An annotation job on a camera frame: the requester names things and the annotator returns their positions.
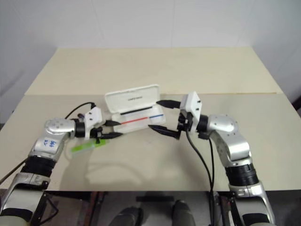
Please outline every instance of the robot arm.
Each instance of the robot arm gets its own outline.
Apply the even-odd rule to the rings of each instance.
[[[67,139],[74,137],[107,139],[121,133],[102,133],[100,125],[118,125],[104,121],[101,110],[92,108],[83,120],[51,119],[43,135],[35,142],[21,172],[17,173],[3,196],[0,225],[39,225],[45,209],[50,175],[59,160]]]
[[[185,95],[181,102],[161,100],[158,104],[179,108],[178,131],[150,125],[159,132],[179,139],[181,131],[198,133],[201,139],[211,138],[229,179],[232,215],[237,225],[275,223],[274,214],[261,181],[253,166],[250,147],[239,133],[237,122],[227,115],[201,115],[201,102],[196,92]]]

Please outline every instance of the black cable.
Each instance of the black cable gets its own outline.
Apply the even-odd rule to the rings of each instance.
[[[77,106],[76,108],[74,108],[74,109],[73,109],[73,110],[65,117],[65,119],[67,119],[73,112],[75,112],[75,111],[76,111],[77,109],[79,109],[80,107],[82,107],[82,106],[84,106],[84,105],[88,105],[88,104],[91,105],[91,109],[92,109],[93,107],[96,106],[95,103],[93,103],[93,102],[86,102],[86,103],[83,103],[83,104]]]
[[[7,175],[5,175],[1,180],[0,180],[0,185],[10,176],[12,175],[22,164],[26,162],[27,158],[24,159],[22,162],[20,162],[16,167],[14,167]]]
[[[188,129],[186,129],[186,137],[191,145],[191,147],[195,150],[195,152],[197,153],[197,155],[199,156],[199,158],[201,159],[205,169],[206,169],[206,172],[207,172],[207,175],[208,175],[208,179],[209,179],[209,184],[210,184],[210,192],[209,192],[209,210],[210,210],[210,220],[211,220],[211,225],[214,226],[214,195],[213,195],[213,180],[214,179],[214,176],[212,177],[211,179],[211,176],[210,176],[210,172],[209,172],[209,168],[207,167],[207,164],[203,158],[203,156],[200,154],[200,152],[198,151],[198,149],[195,147],[195,145],[193,144],[191,138],[190,138],[190,135],[189,135],[189,131]],[[211,143],[211,140],[209,139],[209,143],[211,144],[210,145],[210,148],[211,148],[211,157],[212,157],[212,169],[214,170],[214,159],[213,159],[213,148],[212,148],[212,143]]]
[[[50,221],[52,218],[54,218],[57,214],[58,214],[58,208],[51,202],[51,200],[47,197],[47,200],[49,202],[49,204],[51,205],[51,207],[55,210],[55,213],[52,214],[50,217],[46,218],[45,220],[41,221],[39,225],[42,225],[48,221]]]

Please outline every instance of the blue line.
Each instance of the blue line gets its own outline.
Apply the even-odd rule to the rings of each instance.
[[[150,116],[150,119],[151,118],[155,118],[155,117],[159,117],[159,116],[163,116],[163,114],[158,114],[158,115]]]

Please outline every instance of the beige table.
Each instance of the beige table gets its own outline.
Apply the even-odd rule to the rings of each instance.
[[[162,98],[180,100],[181,96]],[[301,119],[284,94],[200,95],[203,113],[233,116],[248,140],[254,165],[267,190],[301,189]],[[0,133],[0,173],[2,177],[29,153],[43,131],[44,122],[64,117],[85,101],[95,101],[106,112],[102,96],[25,96]],[[171,129],[177,124],[178,111],[164,109]],[[207,162],[207,141],[193,137]],[[180,141],[151,129],[123,135],[105,146],[76,155],[70,141],[51,176],[50,190],[208,190],[205,169],[189,146],[184,134]],[[214,152],[217,191],[228,190],[224,168]],[[1,188],[7,188],[12,178]]]
[[[58,49],[26,95],[282,93],[252,48]]]

